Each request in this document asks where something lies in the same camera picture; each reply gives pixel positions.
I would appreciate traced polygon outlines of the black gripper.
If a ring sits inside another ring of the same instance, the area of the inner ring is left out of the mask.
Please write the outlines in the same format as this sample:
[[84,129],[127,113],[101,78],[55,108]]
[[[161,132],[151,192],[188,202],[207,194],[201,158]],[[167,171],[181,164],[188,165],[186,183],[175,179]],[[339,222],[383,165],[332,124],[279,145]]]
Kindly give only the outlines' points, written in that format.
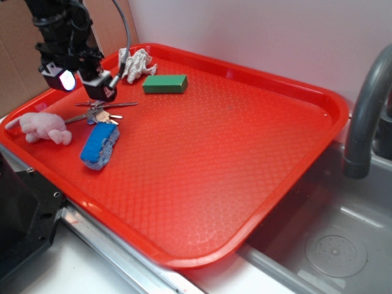
[[75,72],[78,72],[88,97],[92,100],[112,102],[117,89],[110,88],[113,79],[110,71],[103,70],[104,58],[97,47],[87,44],[72,46],[60,43],[37,43],[40,53],[39,72],[48,86],[60,91],[73,91],[76,87]]

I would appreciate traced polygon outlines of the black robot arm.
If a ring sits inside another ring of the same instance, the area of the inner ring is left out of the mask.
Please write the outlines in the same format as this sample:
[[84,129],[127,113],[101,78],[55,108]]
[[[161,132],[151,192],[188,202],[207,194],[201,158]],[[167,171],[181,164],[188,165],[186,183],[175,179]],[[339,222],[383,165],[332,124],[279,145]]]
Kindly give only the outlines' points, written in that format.
[[79,76],[90,99],[112,102],[117,95],[111,73],[101,65],[104,55],[88,45],[92,19],[81,1],[26,1],[33,25],[43,41],[35,48],[40,53],[39,72],[48,86],[71,92]]

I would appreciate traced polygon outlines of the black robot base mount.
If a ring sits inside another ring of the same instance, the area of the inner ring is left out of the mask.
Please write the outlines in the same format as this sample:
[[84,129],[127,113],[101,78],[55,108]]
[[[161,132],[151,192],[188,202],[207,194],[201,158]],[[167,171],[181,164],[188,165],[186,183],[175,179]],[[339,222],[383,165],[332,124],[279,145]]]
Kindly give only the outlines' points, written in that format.
[[52,244],[64,194],[37,171],[14,171],[1,156],[1,282]]

